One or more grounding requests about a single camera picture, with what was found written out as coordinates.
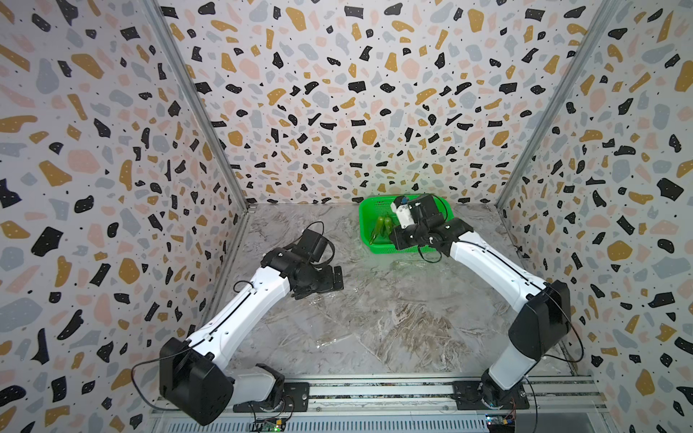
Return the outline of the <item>green peppers bunch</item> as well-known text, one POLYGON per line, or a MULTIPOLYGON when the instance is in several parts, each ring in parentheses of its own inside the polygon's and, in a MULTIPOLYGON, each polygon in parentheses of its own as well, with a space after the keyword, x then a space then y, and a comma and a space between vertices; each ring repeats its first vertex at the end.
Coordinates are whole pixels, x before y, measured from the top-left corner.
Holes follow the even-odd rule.
POLYGON ((390 216, 379 216, 375 221, 375 227, 369 238, 370 245, 373 245, 378 238, 388 239, 392 231, 392 218, 390 216))

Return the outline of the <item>green plastic mesh basket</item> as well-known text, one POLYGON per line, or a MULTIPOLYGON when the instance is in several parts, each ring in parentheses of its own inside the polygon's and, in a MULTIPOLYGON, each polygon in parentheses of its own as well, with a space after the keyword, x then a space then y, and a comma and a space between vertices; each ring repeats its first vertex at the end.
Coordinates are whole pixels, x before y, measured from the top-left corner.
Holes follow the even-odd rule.
POLYGON ((359 205, 359 227, 373 254, 436 250, 448 255, 449 245, 470 230, 454 218, 447 201, 433 194, 367 198, 359 205))

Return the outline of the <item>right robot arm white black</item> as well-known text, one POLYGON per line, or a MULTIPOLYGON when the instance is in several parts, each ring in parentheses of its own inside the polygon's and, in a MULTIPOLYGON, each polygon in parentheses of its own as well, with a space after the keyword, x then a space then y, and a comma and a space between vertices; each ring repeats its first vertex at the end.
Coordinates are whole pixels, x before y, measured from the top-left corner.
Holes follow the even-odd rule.
POLYGON ((391 210, 398 225, 390 239, 397 250, 430 247, 465 265, 517 312, 508 331, 508 346, 484 371, 473 398, 490 409, 500 409, 519 390, 525 375, 575 330, 570 289, 561 281, 548 283, 504 257, 471 225, 460 218, 447 219, 437 201, 431 194, 413 200, 395 198, 391 210))

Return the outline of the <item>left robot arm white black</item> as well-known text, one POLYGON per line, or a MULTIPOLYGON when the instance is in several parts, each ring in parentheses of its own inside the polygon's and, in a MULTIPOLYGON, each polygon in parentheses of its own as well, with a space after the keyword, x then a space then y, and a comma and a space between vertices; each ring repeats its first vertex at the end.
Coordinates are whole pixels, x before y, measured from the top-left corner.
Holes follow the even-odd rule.
POLYGON ((153 359, 159 367, 159 393, 200 426, 215 421, 227 408, 259 411, 294 408, 285 393, 285 377, 266 364, 227 372, 243 340, 279 301, 343 290, 342 270, 324 253, 336 252, 322 232, 306 227, 301 236, 268 252, 236 297, 185 339, 170 338, 153 359))

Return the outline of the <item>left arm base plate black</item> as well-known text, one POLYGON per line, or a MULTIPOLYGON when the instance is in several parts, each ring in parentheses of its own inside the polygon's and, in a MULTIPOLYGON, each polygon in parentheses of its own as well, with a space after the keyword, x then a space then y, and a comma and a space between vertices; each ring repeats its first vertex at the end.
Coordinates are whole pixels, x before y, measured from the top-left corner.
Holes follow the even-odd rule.
POLYGON ((282 382, 276 384, 269 396, 258 402, 245 402, 232 407, 234 413, 269 415, 270 413, 297 413, 308 411, 310 384, 308 382, 282 382))

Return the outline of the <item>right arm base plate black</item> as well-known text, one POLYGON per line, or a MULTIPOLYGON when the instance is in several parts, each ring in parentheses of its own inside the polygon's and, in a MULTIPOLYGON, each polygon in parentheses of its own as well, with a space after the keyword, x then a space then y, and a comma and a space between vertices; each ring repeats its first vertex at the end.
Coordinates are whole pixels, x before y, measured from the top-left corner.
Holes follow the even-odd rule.
POLYGON ((530 402, 521 384, 510 390, 499 388, 492 380, 462 380, 452 383, 452 399, 459 411, 527 410, 530 402))

